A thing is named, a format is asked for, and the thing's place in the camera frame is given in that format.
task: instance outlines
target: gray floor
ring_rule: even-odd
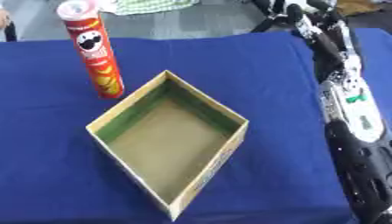
[[[55,10],[63,0],[0,0],[10,11],[20,40],[68,39]],[[110,37],[191,39],[221,37],[252,30],[263,20],[251,4],[238,0],[201,0],[184,10],[118,17],[103,13]]]

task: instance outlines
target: can lid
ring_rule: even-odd
[[[68,0],[57,8],[57,14],[67,21],[97,18],[98,6],[94,0]]]

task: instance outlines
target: red chip can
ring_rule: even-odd
[[[124,91],[123,80],[95,0],[65,1],[57,13],[66,24],[99,96],[121,96]]]

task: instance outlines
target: cardboard box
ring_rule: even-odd
[[[174,221],[243,141],[248,123],[165,71],[87,131]]]

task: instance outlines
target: blue tablecloth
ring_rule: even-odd
[[[358,34],[364,75],[391,122],[392,37]],[[170,69],[250,120],[243,145],[178,223],[352,219],[323,138],[312,54],[302,40],[271,32],[118,38],[112,45],[127,94]],[[0,44],[0,77],[0,222],[170,222],[85,131],[118,101],[98,99],[70,41]]]

